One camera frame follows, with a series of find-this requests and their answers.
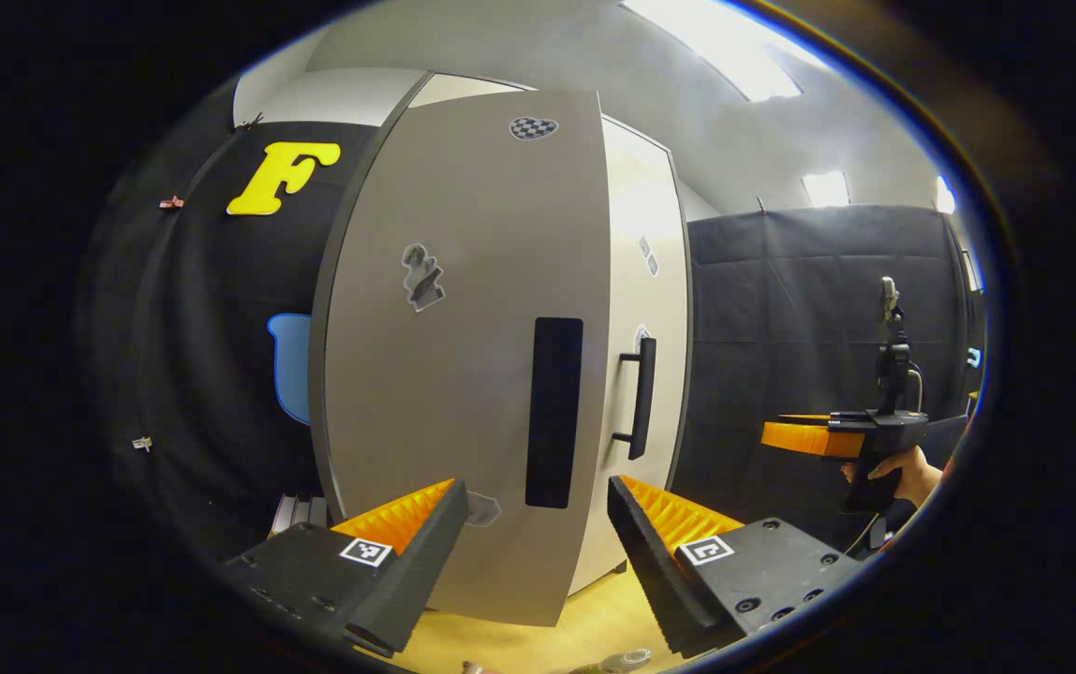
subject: checkered sticker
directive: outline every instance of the checkered sticker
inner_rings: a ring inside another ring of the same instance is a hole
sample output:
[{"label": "checkered sticker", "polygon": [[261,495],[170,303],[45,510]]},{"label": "checkered sticker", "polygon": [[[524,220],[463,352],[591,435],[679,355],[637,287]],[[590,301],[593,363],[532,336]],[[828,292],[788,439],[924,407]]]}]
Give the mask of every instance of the checkered sticker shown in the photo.
[{"label": "checkered sticker", "polygon": [[515,118],[509,123],[509,132],[516,140],[538,140],[558,131],[558,123],[554,120]]},{"label": "checkered sticker", "polygon": [[366,563],[367,566],[379,566],[387,559],[392,546],[383,543],[364,542],[363,538],[355,538],[350,546],[345,546],[339,556],[351,560],[351,562]]},{"label": "checkered sticker", "polygon": [[733,554],[733,548],[725,545],[725,542],[722,542],[718,536],[702,538],[699,542],[684,543],[680,546],[680,549],[688,556],[688,560],[692,562],[692,566],[714,562],[714,560],[721,559],[722,556]]}]

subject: cable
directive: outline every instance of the cable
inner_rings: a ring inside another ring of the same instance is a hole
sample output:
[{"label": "cable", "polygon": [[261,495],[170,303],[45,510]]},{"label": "cable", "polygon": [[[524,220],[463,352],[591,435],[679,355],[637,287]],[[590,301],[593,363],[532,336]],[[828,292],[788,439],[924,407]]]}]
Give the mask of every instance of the cable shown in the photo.
[{"label": "cable", "polygon": [[858,545],[858,543],[863,539],[863,536],[866,536],[866,533],[870,531],[870,525],[875,524],[875,520],[878,520],[878,518],[879,518],[879,512],[875,512],[875,517],[872,517],[870,521],[867,521],[866,529],[863,529],[863,532],[861,534],[859,534],[858,537],[854,538],[854,542],[850,543],[849,547],[846,548],[846,551],[843,554],[848,556],[849,551],[851,549],[854,549],[854,546]]},{"label": "cable", "polygon": [[919,411],[920,405],[922,405],[922,403],[924,402],[924,376],[920,371],[919,364],[916,364],[914,362],[908,362],[908,364],[909,366],[914,367],[914,369],[908,370],[908,375],[911,375],[911,373],[915,371],[916,380],[918,380],[920,383],[920,389],[918,393],[916,393],[916,411]]}]

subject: blue shape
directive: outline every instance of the blue shape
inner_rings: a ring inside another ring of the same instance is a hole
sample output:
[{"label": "blue shape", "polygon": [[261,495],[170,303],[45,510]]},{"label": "blue shape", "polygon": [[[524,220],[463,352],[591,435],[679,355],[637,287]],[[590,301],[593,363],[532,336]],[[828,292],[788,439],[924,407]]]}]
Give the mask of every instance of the blue shape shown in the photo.
[{"label": "blue shape", "polygon": [[309,325],[302,312],[281,312],[267,321],[275,338],[275,397],[288,417],[309,426]]}]

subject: wooden floor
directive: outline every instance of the wooden floor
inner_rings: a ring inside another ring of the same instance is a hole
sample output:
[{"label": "wooden floor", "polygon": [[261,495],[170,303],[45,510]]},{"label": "wooden floor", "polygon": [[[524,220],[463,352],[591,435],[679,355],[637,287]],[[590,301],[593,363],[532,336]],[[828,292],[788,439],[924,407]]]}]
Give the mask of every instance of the wooden floor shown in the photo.
[{"label": "wooden floor", "polygon": [[641,674],[688,662],[667,648],[639,580],[627,570],[571,594],[555,628],[426,610],[408,648],[387,661],[421,674],[459,674],[464,661],[500,674],[567,674],[631,649],[653,651]]}]

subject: door handle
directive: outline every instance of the door handle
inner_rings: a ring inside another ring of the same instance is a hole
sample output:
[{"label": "door handle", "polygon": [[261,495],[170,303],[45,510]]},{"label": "door handle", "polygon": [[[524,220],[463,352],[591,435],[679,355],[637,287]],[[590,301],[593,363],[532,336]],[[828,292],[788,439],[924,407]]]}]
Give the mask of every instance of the door handle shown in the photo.
[{"label": "door handle", "polygon": [[633,405],[633,431],[613,433],[613,440],[628,443],[628,461],[646,454],[646,437],[650,433],[650,405],[653,404],[653,359],[657,341],[641,337],[636,354],[621,354],[622,362],[637,363],[637,403]]}]

